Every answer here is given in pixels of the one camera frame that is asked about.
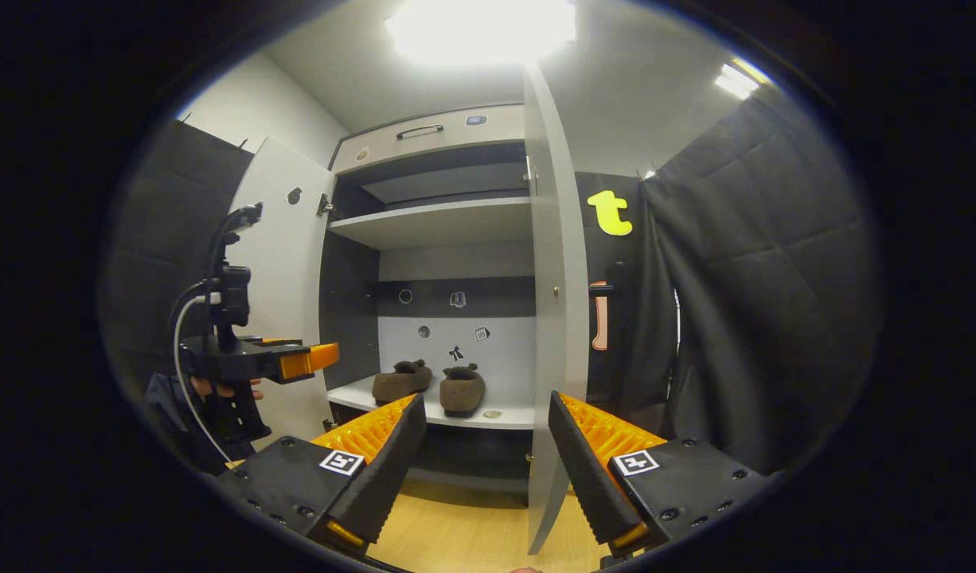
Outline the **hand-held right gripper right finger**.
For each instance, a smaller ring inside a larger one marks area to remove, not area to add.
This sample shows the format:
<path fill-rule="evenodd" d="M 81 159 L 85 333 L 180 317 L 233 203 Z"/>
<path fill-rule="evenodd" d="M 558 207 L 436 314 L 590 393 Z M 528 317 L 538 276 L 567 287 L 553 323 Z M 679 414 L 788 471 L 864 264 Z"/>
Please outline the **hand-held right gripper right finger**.
<path fill-rule="evenodd" d="M 597 543 L 615 557 L 673 547 L 776 482 L 700 439 L 664 439 L 560 392 L 549 429 Z"/>

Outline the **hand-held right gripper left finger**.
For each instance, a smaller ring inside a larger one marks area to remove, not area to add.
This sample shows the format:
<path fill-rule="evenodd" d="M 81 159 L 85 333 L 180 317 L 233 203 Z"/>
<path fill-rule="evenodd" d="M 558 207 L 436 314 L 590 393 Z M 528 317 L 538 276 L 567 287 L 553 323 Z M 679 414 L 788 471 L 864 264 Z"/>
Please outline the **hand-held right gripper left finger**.
<path fill-rule="evenodd" d="M 217 488 L 298 536 L 361 557 L 424 439 L 424 402 L 404 396 L 312 440 L 283 436 L 222 473 Z"/>

